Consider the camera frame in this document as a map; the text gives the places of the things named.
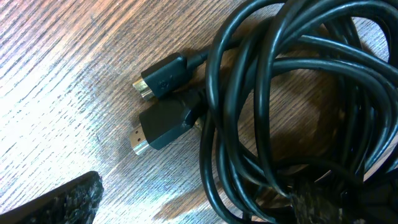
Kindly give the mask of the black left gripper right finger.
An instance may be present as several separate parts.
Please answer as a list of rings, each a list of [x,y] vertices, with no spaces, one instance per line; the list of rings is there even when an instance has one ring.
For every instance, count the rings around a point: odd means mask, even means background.
[[[298,223],[397,224],[397,179],[384,179],[337,197],[308,181],[294,185]]]

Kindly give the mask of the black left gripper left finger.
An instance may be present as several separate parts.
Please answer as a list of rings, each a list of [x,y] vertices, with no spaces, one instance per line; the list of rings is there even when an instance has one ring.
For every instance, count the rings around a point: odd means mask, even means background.
[[[89,171],[1,215],[1,223],[93,223],[103,197],[102,179]]]

